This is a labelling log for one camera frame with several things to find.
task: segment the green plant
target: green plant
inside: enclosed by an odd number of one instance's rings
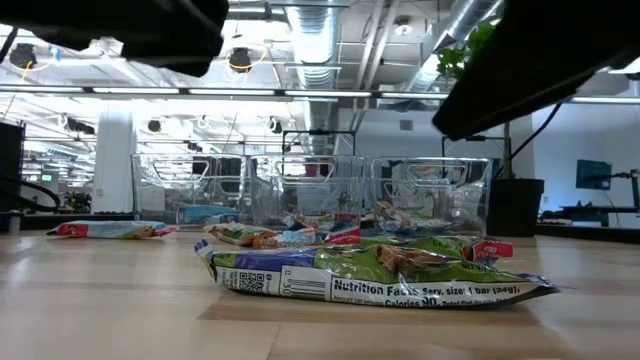
[[[469,35],[469,41],[462,49],[445,48],[438,53],[437,71],[446,79],[460,79],[467,64],[478,55],[495,30],[495,25],[480,24]]]

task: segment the ceiling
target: ceiling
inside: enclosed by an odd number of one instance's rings
[[[372,87],[396,85],[410,79],[421,65],[421,43],[427,24],[433,24],[449,15],[453,1],[401,1],[395,18],[405,16],[411,32],[404,35],[391,31],[386,39],[380,65],[375,71]],[[365,51],[367,35],[372,31],[380,44],[386,23],[388,6],[382,12],[377,29],[371,29],[376,0],[353,2],[339,15],[337,58],[338,89],[357,87],[357,73]],[[10,32],[9,26],[0,25],[0,42]],[[120,57],[122,44],[114,39],[93,41],[87,49],[75,51],[48,44],[32,33],[20,30],[14,47],[19,43],[34,45],[37,64],[24,71],[7,59],[0,65],[0,84],[111,86],[111,87],[246,87],[284,88],[298,87],[296,63],[291,45],[292,34],[288,24],[268,21],[237,21],[230,13],[223,28],[225,38],[220,56],[213,60],[207,74],[201,78],[154,68]],[[248,74],[230,70],[228,57],[234,48],[246,47],[252,59]],[[590,93],[620,92],[624,76],[603,74],[589,83]],[[91,126],[99,133],[98,122],[108,100],[80,97],[47,97],[39,94],[0,93],[0,112],[3,121],[26,124],[30,141],[25,149],[28,156],[75,157],[83,166],[95,157],[95,136],[70,132],[65,129],[66,119],[74,119]],[[188,152],[185,140],[198,143],[203,151],[264,153],[279,152],[281,135],[270,130],[272,120],[279,121],[283,129],[304,130],[304,104],[299,101],[229,101],[187,99],[136,99],[128,104],[139,123],[140,152]],[[381,119],[381,116],[366,119]],[[348,127],[350,115],[340,116],[341,128]],[[159,120],[161,131],[148,129],[150,120]],[[245,141],[247,145],[238,145]],[[292,151],[304,151],[304,148]]]

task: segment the table surface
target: table surface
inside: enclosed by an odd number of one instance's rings
[[[497,266],[544,274],[562,293],[421,310],[236,294],[193,254],[202,237],[0,236],[0,359],[640,357],[639,246],[512,239],[514,258]]]

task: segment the clear plastic bin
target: clear plastic bin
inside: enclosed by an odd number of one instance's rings
[[[134,213],[181,230],[251,222],[246,157],[226,154],[132,155]]]
[[[251,162],[256,225],[280,230],[297,220],[327,233],[359,227],[364,158],[264,155]]]
[[[485,235],[491,161],[383,157],[371,161],[379,232]]]

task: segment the black plant pot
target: black plant pot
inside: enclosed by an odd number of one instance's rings
[[[544,193],[544,180],[494,179],[489,190],[487,235],[530,237]]]

